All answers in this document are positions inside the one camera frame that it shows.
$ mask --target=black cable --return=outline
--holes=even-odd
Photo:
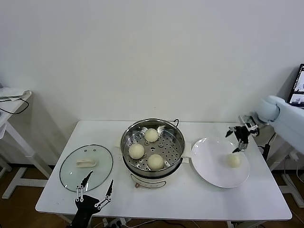
[[[177,124],[176,124],[176,127],[179,125],[180,121],[178,119],[175,119],[173,122],[176,122],[177,121]]]
[[[24,112],[24,111],[28,108],[29,103],[28,103],[27,101],[23,100],[22,98],[19,98],[18,100],[21,100],[21,101],[23,101],[24,103],[27,103],[27,106],[26,106],[24,109],[22,109],[20,112],[11,113],[11,112],[6,111],[6,110],[4,110],[4,109],[2,109],[2,108],[0,108],[0,110],[4,111],[4,112],[6,112],[6,113],[9,113],[9,114],[20,114],[20,113]]]
[[[158,221],[163,221],[163,222],[165,222],[165,223],[167,223],[167,224],[170,224],[170,225],[178,225],[178,226],[181,226],[181,227],[183,227],[183,228],[186,228],[186,227],[185,227],[183,224],[181,224],[181,223],[170,223],[170,222],[167,222],[166,220],[151,221],[151,222],[145,223],[144,225],[146,225],[146,224],[151,224],[151,223],[158,222]]]
[[[186,228],[183,224],[181,224],[181,223],[170,223],[170,222],[167,222],[166,220],[161,220],[161,221],[163,221],[163,222],[165,222],[165,223],[167,223],[167,224],[170,224],[170,225],[179,225],[179,226],[181,226],[181,227],[184,227],[184,228]]]
[[[271,138],[269,139],[269,141],[268,141],[268,143],[267,143],[267,144],[269,144],[269,143],[270,143],[270,141],[272,140],[272,138],[273,138],[275,135],[276,135],[276,133],[274,133],[274,134],[271,136]]]

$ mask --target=wooden floor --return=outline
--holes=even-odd
[[[17,172],[14,168],[12,172],[7,172],[0,179],[0,195],[2,195],[8,186],[10,180]],[[43,179],[44,176],[34,168],[29,168],[24,175],[24,178],[39,178]],[[291,175],[292,180],[304,197],[304,183],[300,182],[295,175]],[[275,175],[277,183],[283,185],[283,180],[280,175]],[[65,228],[67,224],[63,220],[51,214],[44,214],[35,211],[35,204],[42,193],[42,188],[32,187],[17,187],[10,199],[0,199],[0,224],[3,228]],[[297,207],[291,195],[284,195],[290,209],[294,211],[302,220],[304,220],[304,209]],[[92,227],[102,221],[101,218],[92,219]],[[145,220],[133,219],[128,222],[128,226],[135,226]],[[187,228],[196,228],[197,226],[191,221],[170,221],[171,223],[181,223]],[[225,222],[201,222],[197,224],[202,228],[226,228]],[[266,222],[263,224],[265,228],[304,228],[296,216],[290,221]],[[178,225],[169,225],[163,221],[146,224],[140,226],[141,228],[181,228]]]

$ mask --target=white plate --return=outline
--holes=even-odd
[[[209,183],[221,188],[234,188],[249,177],[249,163],[243,152],[238,152],[241,165],[231,168],[227,155],[236,145],[227,139],[209,137],[198,140],[192,147],[192,163],[199,175]]]

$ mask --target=steamer basket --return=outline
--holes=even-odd
[[[157,130],[159,134],[157,141],[148,142],[145,140],[144,134],[149,128]],[[141,144],[145,149],[144,156],[137,160],[129,156],[129,147],[136,143]],[[157,179],[170,175],[180,166],[185,140],[181,131],[170,122],[160,119],[146,119],[128,127],[121,138],[120,148],[123,153],[123,161],[130,171],[143,178]],[[150,170],[147,162],[152,154],[162,156],[164,159],[163,169]]]

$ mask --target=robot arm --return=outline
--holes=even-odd
[[[282,98],[269,96],[262,100],[256,113],[259,120],[269,123],[286,142],[304,153],[304,109],[291,106]]]
[[[269,96],[261,101],[256,113],[239,116],[239,120],[241,126],[230,127],[226,135],[234,133],[238,140],[238,148],[233,152],[244,151],[248,136],[258,136],[260,126],[269,124],[286,142],[304,153],[304,109],[291,106],[280,97]]]

